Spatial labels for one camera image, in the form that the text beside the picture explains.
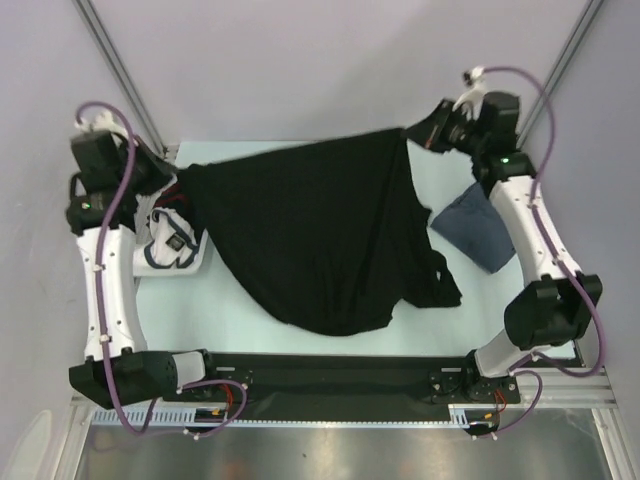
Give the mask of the blue printed tank top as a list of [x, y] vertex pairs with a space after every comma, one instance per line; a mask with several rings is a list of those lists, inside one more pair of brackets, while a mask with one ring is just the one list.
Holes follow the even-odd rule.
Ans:
[[446, 206], [432, 220], [431, 228], [490, 274], [515, 255], [506, 226], [479, 183]]

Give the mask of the black tank top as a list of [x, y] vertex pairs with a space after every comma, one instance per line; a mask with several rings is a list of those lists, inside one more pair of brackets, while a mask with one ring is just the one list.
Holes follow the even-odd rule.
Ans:
[[181, 169], [178, 180], [247, 293], [326, 336], [386, 327], [400, 301], [460, 305], [399, 128]]

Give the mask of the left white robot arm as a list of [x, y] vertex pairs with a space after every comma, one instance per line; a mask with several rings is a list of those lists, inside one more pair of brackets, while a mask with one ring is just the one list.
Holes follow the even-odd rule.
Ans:
[[71, 386], [104, 409], [165, 398], [188, 389], [214, 397], [221, 376], [203, 350], [150, 351], [136, 304], [134, 253], [138, 196], [159, 188], [168, 169], [143, 143], [109, 130], [70, 141], [79, 167], [65, 215], [80, 251], [87, 294], [84, 361], [69, 370]]

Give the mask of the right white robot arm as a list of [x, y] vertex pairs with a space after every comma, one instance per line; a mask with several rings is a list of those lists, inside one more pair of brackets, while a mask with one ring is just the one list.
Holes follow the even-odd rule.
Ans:
[[434, 153], [469, 156], [472, 174], [504, 223], [524, 288], [504, 310], [503, 329], [465, 360], [461, 389], [484, 401], [512, 372], [584, 336], [602, 294], [596, 275], [583, 273], [546, 209], [529, 156], [517, 147], [520, 100], [503, 91], [443, 99], [408, 139]]

